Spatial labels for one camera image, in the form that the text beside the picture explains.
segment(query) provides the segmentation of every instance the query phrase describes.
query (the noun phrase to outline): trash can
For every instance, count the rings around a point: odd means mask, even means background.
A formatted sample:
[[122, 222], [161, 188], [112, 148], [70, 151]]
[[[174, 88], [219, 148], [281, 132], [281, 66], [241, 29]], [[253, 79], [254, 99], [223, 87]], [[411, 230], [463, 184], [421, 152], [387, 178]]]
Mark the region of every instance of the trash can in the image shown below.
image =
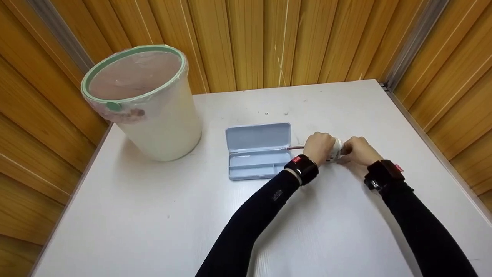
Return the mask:
[[171, 161], [190, 152], [201, 137], [187, 75], [180, 50], [137, 46], [95, 65], [81, 90], [91, 107], [115, 122], [145, 155]]

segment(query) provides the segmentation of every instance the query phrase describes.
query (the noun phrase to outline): green rim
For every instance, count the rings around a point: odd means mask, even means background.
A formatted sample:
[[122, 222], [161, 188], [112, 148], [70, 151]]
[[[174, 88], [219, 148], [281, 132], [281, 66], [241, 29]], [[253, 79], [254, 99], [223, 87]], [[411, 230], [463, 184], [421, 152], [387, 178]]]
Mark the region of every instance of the green rim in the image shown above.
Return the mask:
[[[89, 94], [89, 85], [92, 81], [92, 79], [94, 79], [94, 77], [99, 73], [101, 72], [101, 70], [103, 70], [104, 68], [106, 68], [108, 65], [114, 63], [115, 61], [117, 60], [120, 60], [122, 58], [125, 58], [125, 57], [128, 57], [128, 56], [131, 56], [133, 54], [137, 54], [137, 53], [142, 53], [142, 52], [148, 52], [148, 51], [164, 51], [164, 52], [170, 52], [170, 53], [173, 53], [175, 55], [178, 55], [180, 58], [181, 58], [181, 67], [180, 69], [178, 70], [178, 72], [167, 82], [165, 82], [164, 84], [162, 84], [160, 87], [152, 90], [152, 91], [149, 91], [145, 94], [142, 94], [142, 95], [139, 95], [139, 96], [135, 96], [135, 97], [132, 97], [132, 98], [126, 98], [126, 99], [119, 99], [119, 100], [109, 100], [109, 99], [101, 99], [101, 98], [97, 98], [97, 97], [94, 97], [92, 95]], [[176, 79], [178, 79], [181, 74], [183, 74], [183, 72], [185, 71], [186, 69], [186, 57], [185, 55], [183, 54], [183, 52], [181, 52], [180, 50], [174, 48], [174, 47], [171, 47], [171, 46], [168, 46], [168, 45], [145, 45], [145, 46], [137, 46], [137, 47], [133, 47], [131, 49], [128, 49], [128, 50], [124, 50], [122, 52], [119, 52], [117, 54], [114, 54], [112, 56], [109, 56], [108, 58], [102, 60], [101, 62], [99, 62], [97, 65], [95, 65], [93, 68], [91, 68], [91, 70], [89, 70], [89, 72], [87, 72], [87, 74], [84, 76], [84, 78], [82, 79], [82, 83], [80, 85], [80, 89], [82, 91], [82, 93], [84, 94], [85, 97], [93, 100], [93, 101], [96, 101], [96, 102], [99, 102], [99, 103], [107, 103], [107, 102], [113, 102], [113, 103], [127, 103], [127, 102], [131, 102], [131, 101], [134, 101], [134, 100], [138, 100], [138, 99], [141, 99], [141, 98], [145, 98], [157, 91], [160, 91], [161, 89], [167, 87], [169, 84], [173, 83]]]

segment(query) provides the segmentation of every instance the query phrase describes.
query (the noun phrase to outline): table surface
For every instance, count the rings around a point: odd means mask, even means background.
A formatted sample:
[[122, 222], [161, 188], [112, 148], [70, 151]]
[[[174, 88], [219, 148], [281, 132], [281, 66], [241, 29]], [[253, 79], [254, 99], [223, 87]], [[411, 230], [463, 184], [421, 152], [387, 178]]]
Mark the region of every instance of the table surface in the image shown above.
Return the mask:
[[[375, 80], [195, 95], [196, 148], [145, 158], [113, 125], [34, 272], [53, 276], [193, 276], [236, 209], [265, 180], [230, 181], [225, 129], [290, 122], [292, 145], [315, 131], [365, 136], [398, 163], [416, 195], [481, 276], [492, 229]], [[325, 165], [255, 244], [254, 276], [420, 276], [408, 244], [360, 168]]]

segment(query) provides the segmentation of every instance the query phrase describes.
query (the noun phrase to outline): black sleeve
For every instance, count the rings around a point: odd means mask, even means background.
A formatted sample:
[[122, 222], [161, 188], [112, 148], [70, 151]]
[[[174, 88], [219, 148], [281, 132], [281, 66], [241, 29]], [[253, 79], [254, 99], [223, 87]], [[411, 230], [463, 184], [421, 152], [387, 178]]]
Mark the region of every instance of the black sleeve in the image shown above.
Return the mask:
[[299, 188], [281, 171], [255, 192], [231, 217], [196, 276], [246, 276], [254, 242]]
[[400, 225], [424, 277], [477, 276], [448, 230], [405, 182], [390, 184], [383, 201]]

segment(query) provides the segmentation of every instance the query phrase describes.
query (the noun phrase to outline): wooden wall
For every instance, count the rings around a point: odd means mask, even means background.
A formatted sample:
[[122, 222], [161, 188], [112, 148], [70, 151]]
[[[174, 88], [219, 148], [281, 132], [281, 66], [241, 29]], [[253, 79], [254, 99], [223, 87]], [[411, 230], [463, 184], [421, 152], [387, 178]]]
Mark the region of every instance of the wooden wall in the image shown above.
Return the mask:
[[0, 276], [26, 276], [107, 124], [25, 1], [0, 1]]
[[491, 0], [453, 0], [395, 90], [490, 210], [491, 67]]
[[[376, 78], [428, 0], [51, 0], [94, 63], [185, 52], [193, 93]], [[25, 276], [107, 124], [26, 0], [0, 1], [0, 276]]]
[[195, 94], [383, 80], [427, 0], [52, 0], [98, 62], [144, 44], [187, 55]]

